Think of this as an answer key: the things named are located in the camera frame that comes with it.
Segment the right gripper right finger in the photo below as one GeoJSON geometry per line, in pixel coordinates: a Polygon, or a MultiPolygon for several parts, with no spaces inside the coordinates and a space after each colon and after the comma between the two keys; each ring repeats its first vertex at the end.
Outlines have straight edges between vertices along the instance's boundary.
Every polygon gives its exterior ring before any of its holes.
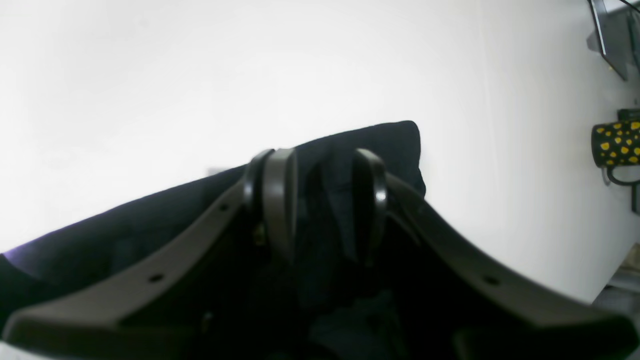
{"type": "Polygon", "coordinates": [[[366,149],[354,152],[358,259],[388,283],[412,360],[624,360],[628,317],[537,284],[465,239],[366,149]]]}

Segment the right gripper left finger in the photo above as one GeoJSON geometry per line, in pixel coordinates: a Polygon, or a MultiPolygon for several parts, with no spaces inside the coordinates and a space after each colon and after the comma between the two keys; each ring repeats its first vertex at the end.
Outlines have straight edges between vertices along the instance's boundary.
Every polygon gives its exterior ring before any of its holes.
{"type": "Polygon", "coordinates": [[[263,260],[292,262],[297,153],[265,150],[185,231],[97,284],[14,312],[23,351],[187,351],[215,305],[235,302],[263,260]]]}

